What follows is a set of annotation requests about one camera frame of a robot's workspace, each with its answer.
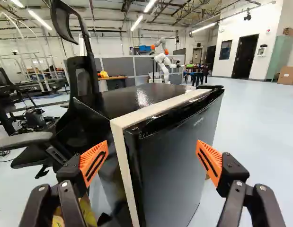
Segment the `chair seat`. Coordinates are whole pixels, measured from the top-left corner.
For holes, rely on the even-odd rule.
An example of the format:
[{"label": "chair seat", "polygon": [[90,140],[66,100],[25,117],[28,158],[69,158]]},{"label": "chair seat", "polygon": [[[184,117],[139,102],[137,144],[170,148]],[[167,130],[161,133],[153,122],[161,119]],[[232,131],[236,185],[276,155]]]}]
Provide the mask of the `chair seat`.
[{"label": "chair seat", "polygon": [[21,152],[10,164],[13,169],[27,166],[49,165],[53,159],[37,145],[31,145]]},{"label": "chair seat", "polygon": [[16,106],[14,104],[12,105],[6,105],[4,106],[5,112],[14,112],[16,110]]},{"label": "chair seat", "polygon": [[51,132],[39,131],[23,133],[0,139],[0,151],[27,147],[32,144],[48,142],[53,136]]}]

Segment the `gray partition panel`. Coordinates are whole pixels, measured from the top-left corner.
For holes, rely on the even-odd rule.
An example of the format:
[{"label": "gray partition panel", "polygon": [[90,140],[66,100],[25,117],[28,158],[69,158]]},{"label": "gray partition panel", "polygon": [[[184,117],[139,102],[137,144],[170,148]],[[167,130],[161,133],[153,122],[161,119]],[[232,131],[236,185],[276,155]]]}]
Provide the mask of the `gray partition panel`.
[{"label": "gray partition panel", "polygon": [[171,84],[182,84],[181,83],[182,74],[170,74],[169,80]]},{"label": "gray partition panel", "polygon": [[173,51],[173,55],[176,55],[176,54],[182,54],[182,55],[185,55],[185,54],[186,54],[186,48],[183,48],[183,49],[180,49],[180,50]]},{"label": "gray partition panel", "polygon": [[100,58],[95,58],[95,63],[96,63],[97,71],[102,71]]},{"label": "gray partition panel", "polygon": [[174,68],[173,72],[180,72],[180,68]]},{"label": "gray partition panel", "polygon": [[134,76],[133,58],[102,58],[103,68],[109,76],[123,74],[125,76]]},{"label": "gray partition panel", "polygon": [[135,86],[135,78],[127,78],[125,79],[126,87]]},{"label": "gray partition panel", "polygon": [[135,77],[136,86],[140,84],[146,84],[148,81],[148,76],[146,77]]},{"label": "gray partition panel", "polygon": [[[135,58],[136,75],[148,75],[152,72],[152,59],[151,57],[136,57]],[[154,70],[156,71],[156,62],[154,62]]]}]

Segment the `yellow object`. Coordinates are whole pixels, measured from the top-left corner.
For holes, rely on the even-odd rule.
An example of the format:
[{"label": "yellow object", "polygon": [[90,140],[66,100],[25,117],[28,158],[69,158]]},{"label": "yellow object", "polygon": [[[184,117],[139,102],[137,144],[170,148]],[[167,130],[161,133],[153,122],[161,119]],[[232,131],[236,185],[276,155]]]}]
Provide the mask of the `yellow object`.
[{"label": "yellow object", "polygon": [[[91,209],[89,197],[85,194],[82,198],[79,198],[79,205],[85,224],[88,227],[97,227],[97,220],[95,214]],[[53,215],[52,227],[65,227],[64,220],[62,218],[61,207],[58,207]]]},{"label": "yellow object", "polygon": [[108,78],[109,76],[108,76],[108,74],[107,74],[106,71],[101,71],[101,72],[100,72],[100,77],[101,77],[101,78]]}]

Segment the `fridge door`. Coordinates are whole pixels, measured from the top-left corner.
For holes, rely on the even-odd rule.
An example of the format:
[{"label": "fridge door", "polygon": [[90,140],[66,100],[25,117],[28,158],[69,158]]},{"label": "fridge door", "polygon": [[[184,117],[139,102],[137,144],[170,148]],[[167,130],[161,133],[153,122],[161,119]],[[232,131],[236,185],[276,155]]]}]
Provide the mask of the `fridge door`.
[{"label": "fridge door", "polygon": [[195,154],[196,141],[212,145],[221,100],[221,93],[209,94],[163,113],[163,121],[148,119],[125,132],[140,225],[189,224],[205,181]]}]

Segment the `blue bin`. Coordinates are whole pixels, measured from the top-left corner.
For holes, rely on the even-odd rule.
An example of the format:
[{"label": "blue bin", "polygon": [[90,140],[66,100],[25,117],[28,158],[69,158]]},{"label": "blue bin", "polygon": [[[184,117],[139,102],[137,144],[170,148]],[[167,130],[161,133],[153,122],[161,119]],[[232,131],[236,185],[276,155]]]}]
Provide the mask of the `blue bin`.
[{"label": "blue bin", "polygon": [[151,51],[151,46],[141,45],[141,46],[139,46],[139,51],[140,52],[143,52],[143,51],[146,51],[146,52]]}]

